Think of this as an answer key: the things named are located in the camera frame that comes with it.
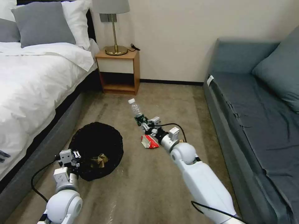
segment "pillow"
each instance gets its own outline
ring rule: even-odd
[[[0,0],[0,18],[15,21],[11,9],[17,5],[17,0]]]
[[[16,22],[0,19],[0,42],[20,42],[20,33]]]
[[[253,74],[299,113],[299,26],[254,68]]]
[[[87,50],[90,47],[86,13],[91,1],[62,2],[63,13],[74,35],[76,45]]]
[[[61,2],[33,2],[12,9],[21,35],[21,47],[51,44],[76,44],[64,18]]]

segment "nightstand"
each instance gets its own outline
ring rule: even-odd
[[[112,56],[105,54],[103,49],[96,55],[96,61],[104,93],[137,94],[140,84],[139,51]]]

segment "black cable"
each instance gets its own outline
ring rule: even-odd
[[[176,123],[169,123],[169,124],[155,125],[155,127],[163,127],[163,126],[167,126],[167,125],[176,125],[176,126],[178,126],[178,127],[182,130],[182,133],[183,133],[183,135],[184,135],[185,142],[187,142],[187,139],[186,139],[184,130],[182,129],[181,126],[179,126],[179,125],[176,124]]]
[[[131,48],[133,48],[134,50],[130,50],[130,49],[128,49],[129,51],[131,51],[131,52],[134,52],[134,51],[140,51],[140,49],[139,48],[137,48],[137,47],[135,47],[134,46],[134,44],[131,44]]]
[[[50,162],[49,164],[45,165],[43,168],[39,169],[39,170],[32,176],[32,178],[31,178],[31,182],[30,182],[30,184],[31,184],[31,189],[32,189],[35,193],[37,193],[39,196],[41,196],[41,197],[45,200],[45,202],[47,202],[47,203],[48,203],[48,199],[47,199],[45,196],[43,196],[42,193],[40,193],[40,192],[34,187],[33,181],[34,181],[35,176],[36,176],[39,172],[41,172],[41,171],[42,171],[43,169],[45,169],[46,167],[50,166],[50,165],[51,165],[52,163],[54,163],[55,161],[56,161],[56,160]]]
[[[195,201],[191,201],[191,204],[193,205],[193,207],[194,207],[198,212],[201,212],[201,213],[202,213],[202,211],[201,211],[199,208],[197,208],[196,205],[201,206],[201,207],[204,207],[204,208],[207,208],[207,209],[210,209],[210,210],[213,210],[213,211],[216,211],[216,212],[219,212],[219,213],[222,213],[222,214],[227,215],[227,216],[230,216],[230,217],[232,217],[232,218],[235,218],[235,219],[237,219],[237,220],[243,222],[244,224],[249,224],[248,222],[243,221],[243,220],[240,219],[239,217],[233,216],[233,215],[231,215],[231,214],[229,214],[229,213],[226,213],[226,212],[224,212],[224,211],[218,210],[218,209],[216,209],[216,208],[211,208],[211,207],[209,207],[209,206],[206,206],[206,205],[197,203],[197,202],[195,202]]]

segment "white bedsheet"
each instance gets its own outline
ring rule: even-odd
[[[0,180],[94,69],[91,52],[72,44],[0,42],[0,150],[11,156],[0,163]]]

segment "snack wrapper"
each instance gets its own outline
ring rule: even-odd
[[[159,144],[150,136],[150,135],[142,135],[141,143],[144,148],[158,148]]]

